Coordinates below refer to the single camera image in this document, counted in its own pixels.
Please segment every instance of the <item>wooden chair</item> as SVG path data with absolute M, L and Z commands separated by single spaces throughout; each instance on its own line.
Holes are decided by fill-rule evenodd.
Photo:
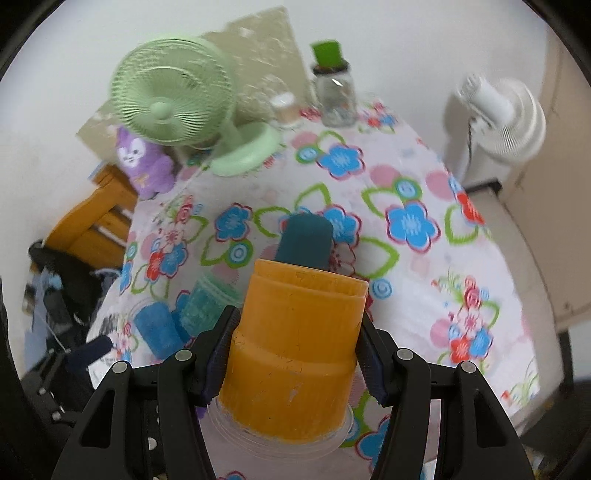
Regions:
M 94 268 L 120 268 L 137 193 L 113 165 L 98 170 L 92 181 L 98 188 L 59 221 L 45 246 L 74 255 Z

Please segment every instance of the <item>door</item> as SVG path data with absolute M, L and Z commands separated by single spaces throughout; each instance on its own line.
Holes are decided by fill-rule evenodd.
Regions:
M 591 317 L 591 87 L 560 49 L 543 149 L 504 198 L 538 264 L 558 327 Z

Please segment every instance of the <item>stuffed animal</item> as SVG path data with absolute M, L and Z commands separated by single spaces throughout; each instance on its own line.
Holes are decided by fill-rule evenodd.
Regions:
M 174 163 L 160 145 L 150 143 L 124 127 L 117 130 L 117 156 L 141 200 L 174 187 Z

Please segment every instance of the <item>floral tablecloth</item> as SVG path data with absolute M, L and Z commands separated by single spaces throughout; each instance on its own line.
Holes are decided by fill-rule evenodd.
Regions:
M 366 308 L 378 328 L 429 362 L 473 361 L 509 415 L 523 408 L 538 391 L 532 341 L 505 260 L 461 185 L 379 102 L 365 105 L 350 129 L 327 129 L 314 111 L 303 115 L 303 126 L 285 133 L 282 150 L 258 170 L 216 177 L 207 159 L 195 157 L 172 192 L 138 203 L 117 290 L 89 334 L 107 333 L 115 345 L 90 367 L 95 385 L 116 360 L 162 361 L 134 325 L 138 304 L 165 302 L 178 323 L 205 273 L 246 292 L 254 260 L 274 257 L 288 216 L 314 212 L 334 226 L 331 270 L 369 282 Z M 368 394 L 360 372 L 350 404 L 355 422 L 342 447 L 297 469 L 227 443 L 202 412 L 217 475 L 369 478 L 389 411 Z

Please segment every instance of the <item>green lid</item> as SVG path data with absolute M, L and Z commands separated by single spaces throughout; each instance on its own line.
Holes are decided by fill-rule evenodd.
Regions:
M 312 50 L 314 50 L 314 56 L 320 67 L 333 69 L 345 64 L 340 54 L 340 44 L 336 40 L 323 40 L 313 43 Z

